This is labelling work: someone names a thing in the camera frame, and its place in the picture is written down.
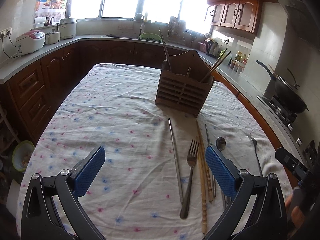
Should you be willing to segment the person's right hand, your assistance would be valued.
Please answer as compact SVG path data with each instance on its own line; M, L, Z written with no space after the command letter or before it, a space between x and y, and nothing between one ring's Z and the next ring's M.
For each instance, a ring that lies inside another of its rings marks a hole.
M289 211L289 207L291 205L291 201L292 201L292 194L289 195L287 197L287 199L285 200L285 207L286 207L286 211L287 212ZM300 228L303 225L304 220L305 220L305 216L304 216L304 214L302 213L302 211L300 210L300 208L298 206L295 206L292 209L291 219L292 219L292 222L293 222L294 226L297 229Z

